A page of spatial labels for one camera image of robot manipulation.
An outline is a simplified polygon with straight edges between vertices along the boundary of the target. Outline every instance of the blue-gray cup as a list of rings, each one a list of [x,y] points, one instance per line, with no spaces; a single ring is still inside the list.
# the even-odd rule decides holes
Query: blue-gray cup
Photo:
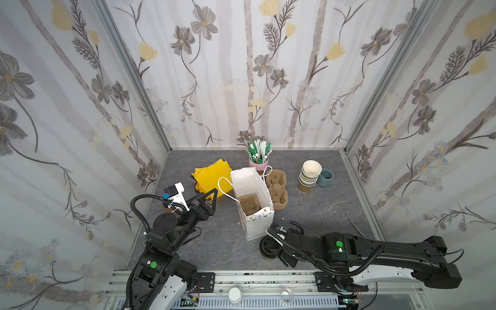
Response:
[[[322,172],[318,176],[317,184],[320,186],[328,186],[331,184],[332,179],[334,178],[334,172],[329,169],[322,169]]]

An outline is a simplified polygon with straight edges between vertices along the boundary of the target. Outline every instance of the scissors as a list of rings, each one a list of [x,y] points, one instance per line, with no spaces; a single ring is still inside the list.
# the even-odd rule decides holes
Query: scissors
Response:
[[[353,225],[353,227],[355,227],[355,229],[357,230],[357,232],[362,235],[362,237],[365,237],[364,234],[362,234],[362,232],[360,231],[360,229],[358,229],[358,227],[355,225],[355,223],[353,223],[353,221],[350,219],[350,216],[351,216],[351,213],[349,211],[346,211],[345,213],[341,213],[341,218],[342,219],[348,219],[348,221],[351,223],[351,225]]]

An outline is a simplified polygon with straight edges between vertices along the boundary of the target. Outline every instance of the white rope handle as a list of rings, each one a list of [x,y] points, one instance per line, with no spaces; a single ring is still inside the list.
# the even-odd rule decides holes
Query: white rope handle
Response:
[[[270,172],[268,174],[265,174],[265,170],[267,170],[267,168],[270,168]],[[263,178],[263,181],[265,182],[265,177],[270,175],[270,173],[272,172],[272,167],[270,165],[267,165],[267,167],[265,167],[265,169],[263,170],[263,175],[262,175],[262,178]]]
[[[220,179],[217,181],[217,187],[219,188],[219,190],[220,190],[220,191],[221,191],[224,195],[226,195],[227,197],[230,197],[231,199],[233,199],[233,200],[235,200],[235,201],[237,201],[237,202],[240,202],[239,200],[237,200],[236,198],[232,197],[231,195],[228,195],[228,194],[224,193],[224,191],[220,188]],[[229,182],[229,180],[228,180],[228,179],[226,179],[226,181],[227,181],[227,183],[229,183],[229,184],[230,184],[230,185],[234,188],[234,185],[233,185],[231,182]]]

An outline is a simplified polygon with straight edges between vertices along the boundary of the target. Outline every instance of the yellow napkin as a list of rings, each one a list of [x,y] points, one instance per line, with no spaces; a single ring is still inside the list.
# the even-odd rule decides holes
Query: yellow napkin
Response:
[[[221,177],[225,177],[229,182],[232,182],[231,171],[232,169],[229,164],[222,159],[219,159],[206,168],[195,168],[194,172],[191,174],[196,180],[195,189],[199,192],[206,193],[216,188],[219,191],[217,196],[220,197],[223,193],[218,188],[217,181],[219,181]],[[220,186],[223,192],[228,192],[233,189],[232,185],[224,179],[220,181]]]

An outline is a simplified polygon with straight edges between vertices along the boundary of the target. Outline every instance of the white paper bag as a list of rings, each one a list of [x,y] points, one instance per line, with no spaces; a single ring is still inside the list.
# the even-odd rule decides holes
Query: white paper bag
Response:
[[[235,197],[231,197],[226,193],[224,194],[236,201],[247,241],[267,235],[266,229],[274,220],[274,205],[272,204],[272,199],[270,198],[270,193],[265,181],[262,180],[262,177],[258,174],[255,167],[246,167],[231,171],[231,180],[233,181],[232,185]],[[237,199],[246,194],[256,195],[261,207],[259,211],[250,216],[245,215],[245,212],[241,208],[240,201]]]

